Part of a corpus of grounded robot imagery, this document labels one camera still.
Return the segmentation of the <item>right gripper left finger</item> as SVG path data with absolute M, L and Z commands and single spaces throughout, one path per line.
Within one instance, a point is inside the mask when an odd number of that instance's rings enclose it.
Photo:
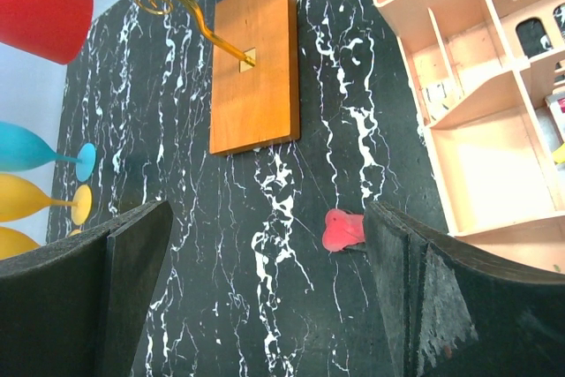
M 173 212 L 149 201 L 1 262 L 3 376 L 127 376 Z

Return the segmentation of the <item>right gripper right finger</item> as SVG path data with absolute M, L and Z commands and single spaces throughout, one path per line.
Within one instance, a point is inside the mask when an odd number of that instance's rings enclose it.
M 562 275 L 378 201 L 366 207 L 363 228 L 395 375 L 563 375 Z

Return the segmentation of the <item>yellow-base orange wine glass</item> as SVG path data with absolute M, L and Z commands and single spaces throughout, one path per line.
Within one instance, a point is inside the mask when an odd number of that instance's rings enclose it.
M 22 233 L 21 231 L 2 227 L 1 228 L 1 259 L 5 260 L 10 257 L 18 256 L 23 253 L 27 253 L 39 248 L 49 248 L 50 253 L 67 253 L 75 249 L 75 246 L 70 243 L 65 243 L 63 245 L 57 245 L 53 247 L 52 245 L 40 245 L 35 242 L 28 235 Z

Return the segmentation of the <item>yellow-base amber wine glass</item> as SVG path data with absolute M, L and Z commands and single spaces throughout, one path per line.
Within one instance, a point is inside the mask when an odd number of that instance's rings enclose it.
M 88 185 L 81 185 L 72 200 L 58 200 L 23 177 L 1 174 L 1 222 L 23 219 L 47 207 L 69 207 L 73 223 L 81 225 L 89 217 L 92 205 L 93 194 Z

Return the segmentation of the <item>blue wine glass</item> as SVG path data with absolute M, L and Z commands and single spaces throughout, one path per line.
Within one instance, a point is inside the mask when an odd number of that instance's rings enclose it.
M 94 171 L 96 149 L 94 144 L 86 143 L 76 157 L 61 155 L 34 132 L 20 125 L 1 123 L 1 171 L 32 170 L 55 161 L 74 163 L 77 179 L 85 182 Z

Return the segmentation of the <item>red wine glass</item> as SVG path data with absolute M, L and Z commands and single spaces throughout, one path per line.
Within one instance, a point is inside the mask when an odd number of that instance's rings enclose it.
M 1 43 L 57 64 L 85 43 L 94 0 L 1 0 Z

